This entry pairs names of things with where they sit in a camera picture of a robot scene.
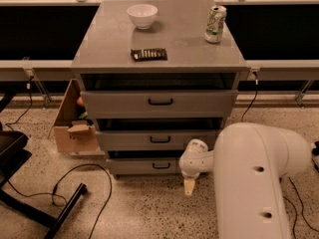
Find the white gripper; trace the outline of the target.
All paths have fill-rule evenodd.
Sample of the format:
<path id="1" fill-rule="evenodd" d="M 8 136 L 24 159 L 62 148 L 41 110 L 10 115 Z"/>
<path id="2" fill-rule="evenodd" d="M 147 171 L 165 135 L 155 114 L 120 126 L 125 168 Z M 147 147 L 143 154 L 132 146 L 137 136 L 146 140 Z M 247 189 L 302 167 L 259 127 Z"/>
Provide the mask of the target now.
<path id="1" fill-rule="evenodd" d="M 186 196 L 192 196 L 195 179 L 198 178 L 202 172 L 208 171 L 207 158 L 207 144 L 200 139 L 192 139 L 178 162 L 181 174 L 185 178 L 183 186 Z"/>

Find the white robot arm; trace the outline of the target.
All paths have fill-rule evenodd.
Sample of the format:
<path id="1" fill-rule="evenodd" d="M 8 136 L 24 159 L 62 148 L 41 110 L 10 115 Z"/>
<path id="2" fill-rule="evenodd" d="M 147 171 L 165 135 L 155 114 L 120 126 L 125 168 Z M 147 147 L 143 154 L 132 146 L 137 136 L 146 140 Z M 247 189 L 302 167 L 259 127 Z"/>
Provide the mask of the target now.
<path id="1" fill-rule="evenodd" d="M 279 179 L 304 171 L 311 155 L 293 130 L 239 122 L 221 131 L 213 149 L 191 140 L 179 167 L 187 195 L 201 173 L 213 174 L 219 239 L 292 239 Z"/>

